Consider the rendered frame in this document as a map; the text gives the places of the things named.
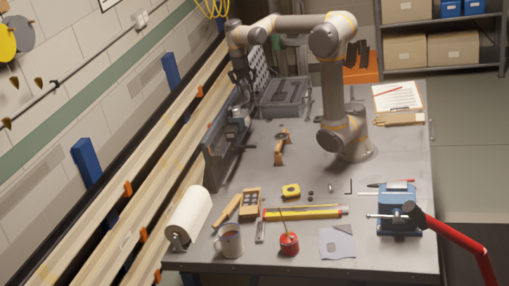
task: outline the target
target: red pencil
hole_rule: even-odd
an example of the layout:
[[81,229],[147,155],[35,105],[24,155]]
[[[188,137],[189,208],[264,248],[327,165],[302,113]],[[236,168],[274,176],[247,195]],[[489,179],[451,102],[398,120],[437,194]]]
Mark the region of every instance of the red pencil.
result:
[[402,89],[402,88],[403,88],[403,87],[402,87],[402,86],[400,86],[399,88],[395,88],[395,89],[392,89],[392,90],[389,90],[389,91],[385,91],[385,92],[379,93],[379,94],[377,94],[377,95],[375,95],[375,96],[379,96],[379,95],[382,95],[382,94],[386,94],[386,93],[389,93],[389,92],[392,92],[392,91],[396,91],[396,90],[399,90],[399,89]]

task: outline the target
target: wrench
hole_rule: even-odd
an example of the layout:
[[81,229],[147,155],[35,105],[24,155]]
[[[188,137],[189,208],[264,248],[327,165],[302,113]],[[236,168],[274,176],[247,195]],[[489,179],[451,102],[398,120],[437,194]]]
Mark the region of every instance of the wrench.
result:
[[309,102],[309,108],[307,109],[307,116],[306,116],[306,119],[304,120],[305,122],[309,122],[309,115],[311,115],[311,107],[313,106],[313,103],[314,103],[314,100],[311,100]]

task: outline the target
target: green stripe on wall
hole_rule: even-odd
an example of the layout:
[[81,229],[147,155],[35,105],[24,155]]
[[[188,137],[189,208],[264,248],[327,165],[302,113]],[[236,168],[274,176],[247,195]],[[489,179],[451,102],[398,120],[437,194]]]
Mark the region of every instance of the green stripe on wall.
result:
[[195,7],[193,0],[186,0],[74,98],[71,98],[32,133],[0,157],[0,186],[103,95]]

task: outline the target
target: ruler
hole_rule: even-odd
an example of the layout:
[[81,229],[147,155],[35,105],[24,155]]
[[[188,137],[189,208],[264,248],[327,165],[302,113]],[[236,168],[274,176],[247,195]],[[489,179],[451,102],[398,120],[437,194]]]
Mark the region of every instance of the ruler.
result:
[[267,222],[281,221],[281,214],[285,221],[314,220],[314,219],[341,219],[343,214],[348,214],[348,205],[319,204],[296,207],[265,208],[262,219]]

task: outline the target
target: blue storage bin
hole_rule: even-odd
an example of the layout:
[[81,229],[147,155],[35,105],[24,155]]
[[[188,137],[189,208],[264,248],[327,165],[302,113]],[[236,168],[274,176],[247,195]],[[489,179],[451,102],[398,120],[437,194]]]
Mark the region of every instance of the blue storage bin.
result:
[[486,11],[486,0],[463,0],[465,15],[480,15]]
[[461,0],[440,0],[440,17],[461,17]]

